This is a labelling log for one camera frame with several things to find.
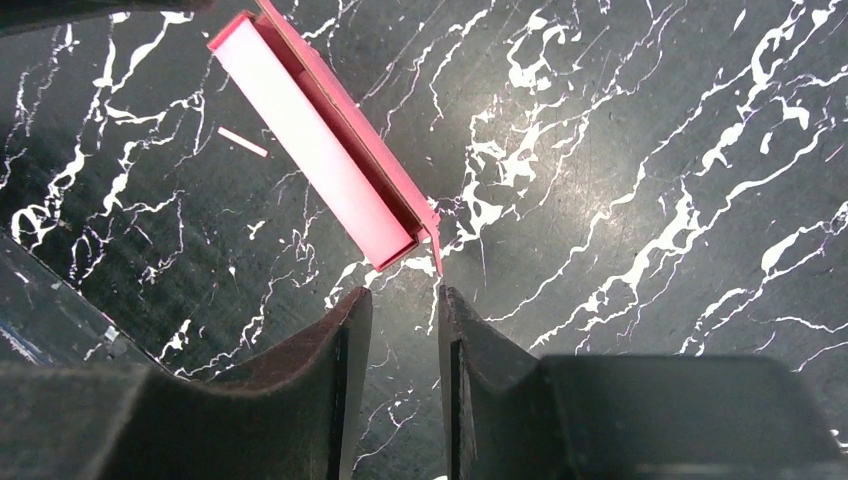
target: pink box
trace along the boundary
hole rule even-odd
[[[432,238],[441,274],[439,215],[318,52],[257,2],[209,49],[377,271]]]

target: black plastic part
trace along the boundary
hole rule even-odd
[[[194,11],[212,3],[214,0],[3,0],[0,37],[118,12]]]
[[[764,357],[538,362],[439,297],[451,480],[848,478],[799,378]]]
[[[209,384],[0,367],[0,478],[349,479],[371,335],[357,288]]]

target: table surface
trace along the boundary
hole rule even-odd
[[[780,359],[848,450],[848,5],[275,4],[437,205],[445,282],[498,330],[537,356]],[[370,287],[356,476],[444,475],[429,245],[367,264],[206,48],[245,8],[0,39],[0,228],[191,379]]]

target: small pink stick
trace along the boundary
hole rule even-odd
[[[218,134],[220,134],[222,137],[224,137],[226,139],[232,140],[234,143],[241,145],[242,147],[250,150],[251,152],[259,155],[260,157],[267,157],[268,156],[268,150],[265,150],[264,148],[260,147],[259,145],[255,144],[253,142],[245,140],[244,138],[242,138],[239,135],[227,130],[224,127],[218,127]]]

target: pink cardboard box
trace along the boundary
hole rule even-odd
[[[209,49],[377,271],[433,239],[439,215],[312,47],[269,0]]]

